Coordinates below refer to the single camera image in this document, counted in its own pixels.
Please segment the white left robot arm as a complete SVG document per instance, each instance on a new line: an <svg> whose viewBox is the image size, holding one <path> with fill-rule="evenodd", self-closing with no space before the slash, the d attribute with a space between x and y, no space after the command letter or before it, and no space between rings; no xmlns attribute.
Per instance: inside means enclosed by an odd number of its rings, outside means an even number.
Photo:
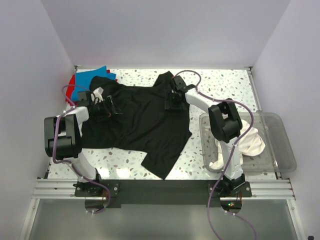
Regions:
<svg viewBox="0 0 320 240"><path fill-rule="evenodd" d="M58 116L44 119L44 149L55 164L64 164L76 174L80 184L86 184L86 191L99 196L104 190L99 173L83 154L82 126L89 119L105 123L123 112L113 97L102 96L101 88L78 93L77 103Z"/></svg>

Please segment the black t shirt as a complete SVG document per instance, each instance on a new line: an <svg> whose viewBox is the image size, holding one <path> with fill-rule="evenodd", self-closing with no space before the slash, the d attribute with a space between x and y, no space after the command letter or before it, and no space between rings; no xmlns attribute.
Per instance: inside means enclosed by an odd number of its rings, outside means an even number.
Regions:
<svg viewBox="0 0 320 240"><path fill-rule="evenodd" d="M141 165L164 180L192 135L188 109L165 110L165 93L171 90L172 77L169 71L160 74L151 87L126 86L94 77L90 89L101 87L103 97L112 96L122 114L105 122L91 116L82 125L82 147L145 152Z"/></svg>

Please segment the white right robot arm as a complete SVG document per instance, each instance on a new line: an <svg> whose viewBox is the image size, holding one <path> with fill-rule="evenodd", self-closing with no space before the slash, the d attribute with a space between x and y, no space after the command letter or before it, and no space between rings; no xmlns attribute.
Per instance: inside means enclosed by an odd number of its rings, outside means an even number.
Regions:
<svg viewBox="0 0 320 240"><path fill-rule="evenodd" d="M165 110L180 112L186 110L187 105L193 105L208 114L211 133L219 141L222 151L222 189L227 196L235 196L245 183L237 143L243 124L235 102L232 99L210 99L198 92L195 85L186 85L181 76L174 76L170 85L171 90L165 93Z"/></svg>

